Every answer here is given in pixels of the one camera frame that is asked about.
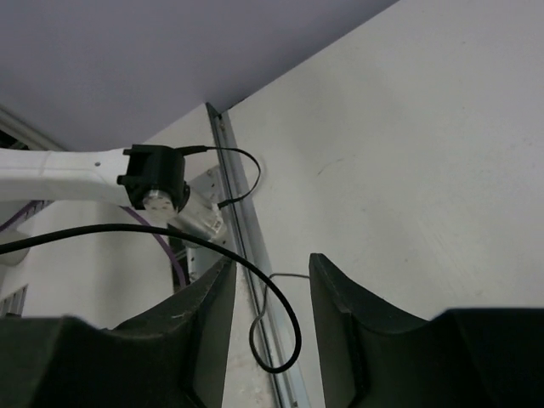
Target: robotic arm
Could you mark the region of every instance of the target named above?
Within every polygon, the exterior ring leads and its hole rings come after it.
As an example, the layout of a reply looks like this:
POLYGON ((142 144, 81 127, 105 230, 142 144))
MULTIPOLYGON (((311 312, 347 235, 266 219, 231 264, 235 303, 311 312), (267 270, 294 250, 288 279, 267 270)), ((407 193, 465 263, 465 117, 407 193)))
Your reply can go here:
POLYGON ((92 153, 0 149, 0 201, 102 201, 146 210, 157 221, 220 242, 217 204, 184 180, 183 152, 136 144, 92 153))

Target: black cable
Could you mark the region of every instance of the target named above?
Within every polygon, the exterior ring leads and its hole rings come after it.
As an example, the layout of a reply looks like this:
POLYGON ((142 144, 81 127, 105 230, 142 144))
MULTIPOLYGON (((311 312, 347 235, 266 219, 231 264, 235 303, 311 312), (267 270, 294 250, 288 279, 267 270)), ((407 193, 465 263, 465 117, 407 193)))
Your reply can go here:
MULTIPOLYGON (((299 274, 271 274, 269 275, 269 279, 272 280, 275 276, 288 276, 292 278, 303 278, 303 279, 309 279, 308 275, 299 275, 299 274)), ((266 365, 263 359, 261 359, 261 356, 258 353, 257 346, 255 345, 255 329, 257 328, 257 324, 259 321, 261 321, 266 314, 266 299, 268 296, 268 286, 264 287, 264 295, 263 295, 263 307, 259 310, 258 315, 255 317, 255 319, 252 322, 252 325, 249 327, 249 348, 252 350, 253 357, 258 362, 260 366, 266 365)))
POLYGON ((255 349, 253 351, 253 348, 252 348, 253 357, 261 366, 261 368, 263 368, 263 370, 271 374, 280 374, 284 371, 287 371, 289 368, 291 368, 295 364, 295 362, 298 359, 298 356, 300 355, 300 350, 302 348, 302 333, 300 331, 300 325, 298 324, 298 319, 297 319, 297 316, 295 315, 295 311, 292 309, 292 306, 289 304, 289 301, 287 300, 285 295, 281 292, 280 288, 276 286, 275 283, 267 275, 265 275, 259 268, 257 268, 254 264, 244 259, 237 253, 229 251, 228 249, 225 249, 222 246, 212 244, 211 242, 197 238, 191 234, 186 234, 184 232, 177 231, 177 230, 171 231, 165 228, 149 227, 146 225, 97 224, 97 225, 88 225, 84 227, 63 229, 61 231, 56 231, 49 234, 37 235, 37 236, 33 236, 31 238, 27 238, 24 240, 10 242, 8 244, 3 244, 3 245, 0 245, 0 255, 3 255, 4 253, 19 251, 21 249, 35 247, 42 244, 47 244, 48 242, 54 242, 54 241, 64 240, 66 238, 72 238, 74 236, 96 234, 99 232, 113 232, 113 231, 158 234, 158 235, 171 236, 173 238, 179 238, 180 240, 193 242, 196 245, 218 252, 224 255, 225 257, 236 261, 238 264, 241 264, 242 266, 245 266, 246 268, 248 268, 261 281, 264 282, 266 287, 269 287, 270 290, 278 297, 281 304, 286 309, 287 314, 289 315, 289 319, 291 320, 291 323, 292 323, 292 328, 295 332, 295 349, 292 352, 292 356, 289 358, 289 360, 285 364, 279 367, 271 367, 267 365, 266 363, 264 363, 259 357, 257 350, 255 349))
POLYGON ((245 157, 249 157, 251 161, 255 163, 255 166, 257 166, 258 175, 257 175, 257 179, 255 180, 255 183, 253 184, 253 187, 246 194, 241 195, 240 197, 230 198, 228 200, 221 201, 218 204, 219 208, 227 207, 230 204, 234 204, 236 202, 242 201, 244 198, 248 197, 257 188, 258 182, 261 179, 261 174, 262 174, 261 165, 251 153, 248 153, 247 151, 243 149, 238 149, 236 147, 217 147, 217 146, 198 145, 198 146, 178 147, 176 150, 180 151, 184 156, 190 156, 196 153, 204 153, 205 151, 208 151, 208 150, 235 151, 236 153, 240 153, 241 155, 244 155, 245 157))

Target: black joint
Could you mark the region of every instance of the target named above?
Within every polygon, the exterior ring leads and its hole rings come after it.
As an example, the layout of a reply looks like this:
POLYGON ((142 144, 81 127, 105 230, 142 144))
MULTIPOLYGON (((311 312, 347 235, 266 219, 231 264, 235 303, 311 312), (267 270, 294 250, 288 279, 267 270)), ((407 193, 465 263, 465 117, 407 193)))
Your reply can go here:
POLYGON ((123 151, 130 156, 127 174, 119 176, 117 183, 124 185, 133 207, 143 210, 143 199, 150 190, 168 193, 175 208, 184 203, 185 159, 175 149, 167 146, 135 144, 123 151))

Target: white robotic arm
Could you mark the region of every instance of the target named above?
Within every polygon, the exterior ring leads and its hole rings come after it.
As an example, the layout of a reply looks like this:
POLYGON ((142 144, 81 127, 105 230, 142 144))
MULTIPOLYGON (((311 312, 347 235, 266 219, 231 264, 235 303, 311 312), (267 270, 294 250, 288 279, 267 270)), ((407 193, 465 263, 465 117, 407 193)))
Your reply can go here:
POLYGON ((184 181, 180 150, 134 145, 92 153, 0 149, 0 201, 102 201, 145 209, 154 219, 211 242, 226 226, 217 204, 184 181))

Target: scratch mark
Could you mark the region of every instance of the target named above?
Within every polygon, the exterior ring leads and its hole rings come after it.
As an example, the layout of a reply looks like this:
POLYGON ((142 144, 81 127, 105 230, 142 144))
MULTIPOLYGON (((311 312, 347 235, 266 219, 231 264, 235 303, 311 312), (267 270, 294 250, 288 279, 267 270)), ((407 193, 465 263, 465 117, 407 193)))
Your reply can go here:
POLYGON ((317 173, 317 175, 319 176, 320 174, 322 174, 323 171, 324 171, 327 167, 329 167, 329 166, 331 166, 331 165, 333 165, 333 164, 337 164, 337 163, 339 163, 339 162, 343 162, 343 161, 344 161, 344 159, 341 158, 341 159, 336 159, 335 161, 331 161, 330 163, 327 163, 327 164, 326 164, 325 166, 323 166, 323 168, 317 173))

